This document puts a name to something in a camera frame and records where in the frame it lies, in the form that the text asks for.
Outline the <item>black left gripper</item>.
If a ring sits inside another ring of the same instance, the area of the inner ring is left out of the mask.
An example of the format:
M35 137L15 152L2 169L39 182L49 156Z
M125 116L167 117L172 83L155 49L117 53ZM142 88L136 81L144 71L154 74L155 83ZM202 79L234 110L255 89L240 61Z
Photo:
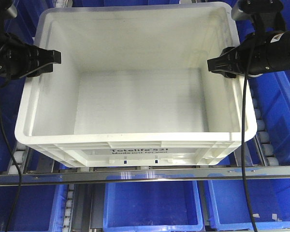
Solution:
M36 70L39 65L46 65ZM53 72L53 64L61 64L61 53L22 42L12 33L0 34L0 77L9 80L36 77Z

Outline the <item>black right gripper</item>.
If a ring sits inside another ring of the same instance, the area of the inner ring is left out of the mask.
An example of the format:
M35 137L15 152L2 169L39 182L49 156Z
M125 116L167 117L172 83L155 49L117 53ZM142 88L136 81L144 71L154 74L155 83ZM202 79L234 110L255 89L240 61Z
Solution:
M208 70L235 79L234 73L239 71L236 54L237 47L224 48L219 57L207 61ZM254 46L248 73L259 75L286 70L290 70L290 30L269 32L261 44Z

